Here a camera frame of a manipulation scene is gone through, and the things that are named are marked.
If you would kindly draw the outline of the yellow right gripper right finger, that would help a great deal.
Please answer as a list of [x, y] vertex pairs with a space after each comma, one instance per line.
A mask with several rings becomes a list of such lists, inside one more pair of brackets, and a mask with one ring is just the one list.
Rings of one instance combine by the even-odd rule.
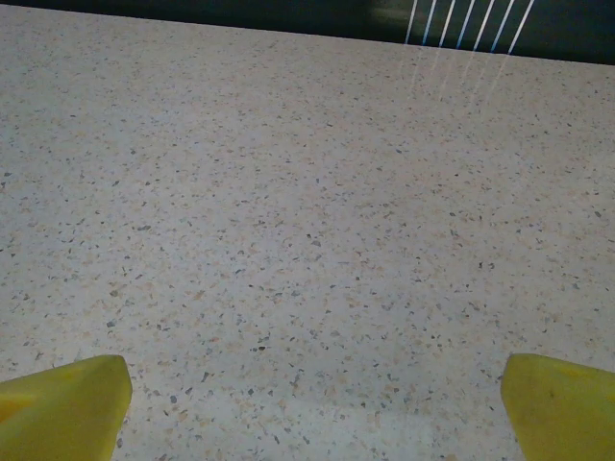
[[614, 374], [569, 361], [515, 353], [501, 396], [527, 460], [612, 460]]

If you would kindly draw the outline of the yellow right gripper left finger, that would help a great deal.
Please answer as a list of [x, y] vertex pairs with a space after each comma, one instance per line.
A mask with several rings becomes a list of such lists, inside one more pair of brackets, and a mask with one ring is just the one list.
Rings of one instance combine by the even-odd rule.
[[109, 460], [132, 398], [125, 359], [99, 355], [1, 383], [3, 460]]

